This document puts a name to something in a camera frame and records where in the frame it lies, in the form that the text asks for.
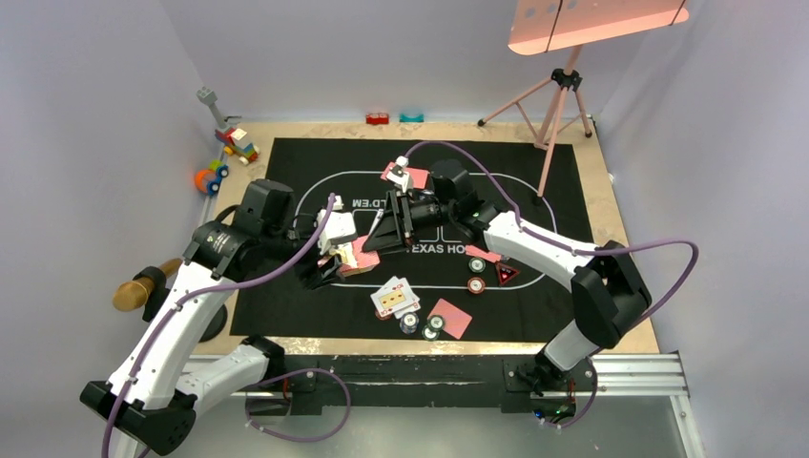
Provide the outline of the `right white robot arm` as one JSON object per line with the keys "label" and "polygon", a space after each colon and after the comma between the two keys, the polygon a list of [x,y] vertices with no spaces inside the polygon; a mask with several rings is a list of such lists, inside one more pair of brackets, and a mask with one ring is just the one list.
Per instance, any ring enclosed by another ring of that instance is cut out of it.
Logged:
{"label": "right white robot arm", "polygon": [[400,156],[383,172],[392,189],[380,222],[363,248],[379,254],[406,251],[427,228],[454,227],[473,245],[517,260],[564,286],[573,318],[537,354],[535,374],[549,388],[568,381],[573,368],[600,348],[613,348],[651,305],[651,294],[626,248],[603,247],[552,233],[516,209],[480,198],[468,171],[455,159],[434,163],[428,190],[416,190]]}

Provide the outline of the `blue poker chip stack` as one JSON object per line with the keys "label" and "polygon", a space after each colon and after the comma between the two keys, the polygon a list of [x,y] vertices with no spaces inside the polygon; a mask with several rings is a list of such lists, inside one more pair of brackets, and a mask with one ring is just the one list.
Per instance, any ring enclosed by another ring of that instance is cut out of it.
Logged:
{"label": "blue poker chip stack", "polygon": [[410,335],[418,330],[419,317],[414,312],[405,313],[400,318],[400,329],[403,333]]}

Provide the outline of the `red backed card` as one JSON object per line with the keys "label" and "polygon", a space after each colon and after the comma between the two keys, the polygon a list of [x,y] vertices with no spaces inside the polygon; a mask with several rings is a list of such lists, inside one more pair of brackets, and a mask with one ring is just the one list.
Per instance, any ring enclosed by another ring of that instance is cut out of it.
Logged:
{"label": "red backed card", "polygon": [[439,299],[427,316],[430,320],[433,316],[440,316],[444,321],[443,331],[456,340],[463,338],[472,322],[466,311],[445,299]]}
{"label": "red backed card", "polygon": [[[394,162],[389,162],[380,175],[381,180],[386,180],[386,175],[395,166]],[[429,178],[429,171],[424,169],[417,169],[412,167],[405,167],[404,170],[409,174],[412,181],[410,188],[413,190],[420,190],[426,187],[427,179]]]}
{"label": "red backed card", "polygon": [[501,259],[502,259],[501,255],[498,255],[496,253],[492,253],[492,252],[489,252],[487,250],[478,248],[478,247],[476,247],[474,245],[471,245],[471,244],[465,246],[465,251],[466,251],[466,254],[468,256],[471,256],[473,258],[480,258],[482,260],[485,260],[485,261],[491,262],[491,263],[500,262]]}

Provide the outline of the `red triangular button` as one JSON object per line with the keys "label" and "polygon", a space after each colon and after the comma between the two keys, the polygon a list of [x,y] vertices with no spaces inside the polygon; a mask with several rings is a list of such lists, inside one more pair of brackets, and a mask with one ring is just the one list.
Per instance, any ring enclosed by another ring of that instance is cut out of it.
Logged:
{"label": "red triangular button", "polygon": [[520,270],[503,262],[496,262],[495,269],[499,286],[505,286],[520,274]]}

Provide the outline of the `red backed card top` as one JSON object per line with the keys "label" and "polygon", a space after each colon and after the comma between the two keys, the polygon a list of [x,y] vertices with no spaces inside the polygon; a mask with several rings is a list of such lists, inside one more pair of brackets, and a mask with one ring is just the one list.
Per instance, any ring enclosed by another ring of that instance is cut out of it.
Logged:
{"label": "red backed card top", "polygon": [[[380,175],[381,180],[386,180],[386,175],[395,166],[394,162],[389,162]],[[410,188],[413,190],[420,190],[426,187],[427,179],[429,178],[429,171],[424,169],[417,169],[412,167],[405,167],[404,170],[409,174],[412,181]]]}

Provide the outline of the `green poker chip stack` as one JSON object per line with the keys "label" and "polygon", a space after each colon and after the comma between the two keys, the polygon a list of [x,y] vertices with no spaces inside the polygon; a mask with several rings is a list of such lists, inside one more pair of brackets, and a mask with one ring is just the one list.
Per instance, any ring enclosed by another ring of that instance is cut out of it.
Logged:
{"label": "green poker chip stack", "polygon": [[439,332],[444,329],[446,320],[440,315],[432,315],[428,318],[427,325],[436,332]]}

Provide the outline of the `red backed card bottom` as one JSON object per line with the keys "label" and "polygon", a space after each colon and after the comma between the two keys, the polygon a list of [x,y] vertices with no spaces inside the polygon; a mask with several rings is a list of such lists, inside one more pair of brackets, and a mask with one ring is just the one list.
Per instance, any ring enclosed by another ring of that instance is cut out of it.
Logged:
{"label": "red backed card bottom", "polygon": [[445,299],[439,299],[427,316],[430,320],[433,316],[440,316],[444,321],[443,331],[456,340],[463,338],[472,322],[466,311]]}

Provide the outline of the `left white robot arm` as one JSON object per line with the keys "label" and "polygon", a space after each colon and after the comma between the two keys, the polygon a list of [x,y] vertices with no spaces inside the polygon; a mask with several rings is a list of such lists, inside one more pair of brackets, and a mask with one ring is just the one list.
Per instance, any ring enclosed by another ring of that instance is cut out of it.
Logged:
{"label": "left white robot arm", "polygon": [[173,283],[156,268],[145,302],[148,328],[132,353],[104,381],[91,381],[80,400],[105,422],[102,453],[112,456],[119,432],[133,454],[167,456],[189,436],[196,420],[244,388],[271,390],[295,376],[282,346],[262,336],[242,340],[200,370],[184,366],[208,327],[235,292],[294,271],[308,287],[336,280],[340,263],[324,260],[331,231],[346,219],[342,200],[330,195],[307,230],[297,228],[291,189],[262,178],[239,204],[198,227],[178,261]]}

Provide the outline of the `pink playing card box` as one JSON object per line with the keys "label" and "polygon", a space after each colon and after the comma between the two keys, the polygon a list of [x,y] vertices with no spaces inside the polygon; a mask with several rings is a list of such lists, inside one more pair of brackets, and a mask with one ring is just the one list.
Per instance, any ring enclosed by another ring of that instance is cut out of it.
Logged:
{"label": "pink playing card box", "polygon": [[324,267],[329,261],[338,260],[340,262],[338,274],[343,278],[373,270],[380,264],[380,257],[376,251],[363,250],[367,238],[368,235],[365,235],[351,242],[330,247],[318,261],[318,266]]}

